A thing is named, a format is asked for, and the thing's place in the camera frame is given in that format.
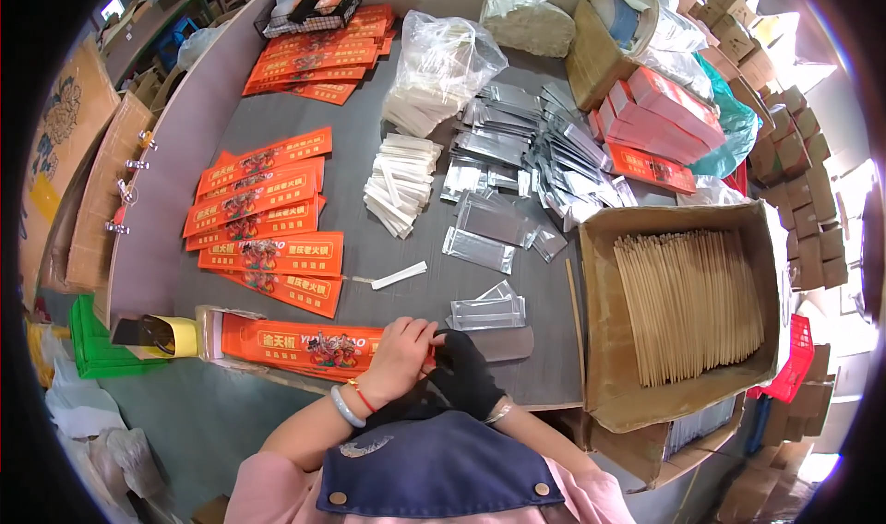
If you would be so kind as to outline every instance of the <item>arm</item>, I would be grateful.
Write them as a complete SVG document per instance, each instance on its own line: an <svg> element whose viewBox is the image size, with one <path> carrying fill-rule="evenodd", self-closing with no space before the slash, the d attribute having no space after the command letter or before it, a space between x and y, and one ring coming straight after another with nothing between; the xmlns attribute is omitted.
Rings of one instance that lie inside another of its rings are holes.
<svg viewBox="0 0 886 524"><path fill-rule="evenodd" d="M360 393L376 411L408 392L418 379L428 344L437 323L402 317L389 324L372 356L370 368L357 379ZM365 420L372 411L360 399L357 390L342 386L341 397L358 419ZM323 453L345 441L353 428L326 396L296 412L274 430L262 452L275 452L305 472L320 467Z"/></svg>
<svg viewBox="0 0 886 524"><path fill-rule="evenodd" d="M502 409L505 399L496 404L493 414ZM573 475L599 470L587 453L523 407L512 407L508 414L493 424L493 428L520 441L542 457L553 459Z"/></svg>

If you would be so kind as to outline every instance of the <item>blue apron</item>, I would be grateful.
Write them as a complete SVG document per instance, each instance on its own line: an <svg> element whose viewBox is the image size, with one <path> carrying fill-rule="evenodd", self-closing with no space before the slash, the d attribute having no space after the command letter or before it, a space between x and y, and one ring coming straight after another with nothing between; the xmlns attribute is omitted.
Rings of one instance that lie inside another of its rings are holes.
<svg viewBox="0 0 886 524"><path fill-rule="evenodd" d="M541 455L465 412L446 411L384 424L328 450L316 508L342 517L454 518L526 506L562 512L563 501Z"/></svg>

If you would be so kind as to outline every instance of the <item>green plastic crate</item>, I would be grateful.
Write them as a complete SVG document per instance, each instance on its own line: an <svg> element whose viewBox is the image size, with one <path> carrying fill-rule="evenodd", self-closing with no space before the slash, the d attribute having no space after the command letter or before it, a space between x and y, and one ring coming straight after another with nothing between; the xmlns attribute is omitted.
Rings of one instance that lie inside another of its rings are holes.
<svg viewBox="0 0 886 524"><path fill-rule="evenodd" d="M141 360L125 346L113 345L92 304L92 295L79 296L68 313L77 375L83 379L143 375L168 363L159 358Z"/></svg>

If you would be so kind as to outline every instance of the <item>bracelet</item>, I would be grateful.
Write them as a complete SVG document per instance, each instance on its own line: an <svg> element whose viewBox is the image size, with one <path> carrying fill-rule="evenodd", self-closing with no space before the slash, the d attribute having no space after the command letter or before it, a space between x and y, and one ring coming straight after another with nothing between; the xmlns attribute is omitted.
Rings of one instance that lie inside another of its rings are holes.
<svg viewBox="0 0 886 524"><path fill-rule="evenodd" d="M341 416L347 420L348 424L354 428L364 428L366 426L366 420L358 419L357 416L351 412L347 407L345 400L341 397L341 392L338 391L338 389L338 386L332 386L332 390L329 391L329 396L332 397L332 403L335 404L335 408L338 409Z"/></svg>
<svg viewBox="0 0 886 524"><path fill-rule="evenodd" d="M504 418L504 415L508 414L511 409L514 408L514 401L510 398L510 396L504 397L504 405L499 409L498 412L489 416L488 419L484 420L484 424L494 424Z"/></svg>
<svg viewBox="0 0 886 524"><path fill-rule="evenodd" d="M366 407L370 411L376 412L376 409L372 405L370 405L370 402L367 401L366 397L363 396L363 392L360 391L360 385L357 383L357 380L355 380L354 378L350 378L347 381L347 383L351 384L353 386L353 388L357 390L357 395L360 396L360 399L363 401L363 403L366 405Z"/></svg>

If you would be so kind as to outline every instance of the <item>metal clip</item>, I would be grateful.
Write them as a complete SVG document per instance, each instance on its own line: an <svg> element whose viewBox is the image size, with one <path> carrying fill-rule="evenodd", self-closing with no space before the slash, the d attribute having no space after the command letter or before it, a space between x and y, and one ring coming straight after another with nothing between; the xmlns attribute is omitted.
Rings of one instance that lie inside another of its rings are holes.
<svg viewBox="0 0 886 524"><path fill-rule="evenodd" d="M129 226L115 224L113 220L105 222L105 230L116 233L129 233Z"/></svg>
<svg viewBox="0 0 886 524"><path fill-rule="evenodd" d="M142 149L151 148L154 151L157 150L157 142L153 141L153 137L154 132L152 131L139 131L139 145L142 147Z"/></svg>
<svg viewBox="0 0 886 524"><path fill-rule="evenodd" d="M150 168L150 163L145 163L144 161L137 161L136 159L129 159L126 163L124 163L127 169L141 169L146 171Z"/></svg>
<svg viewBox="0 0 886 524"><path fill-rule="evenodd" d="M130 186L122 179L117 180L117 190L120 191L120 197L127 205L134 205L138 201L138 190L135 186Z"/></svg>

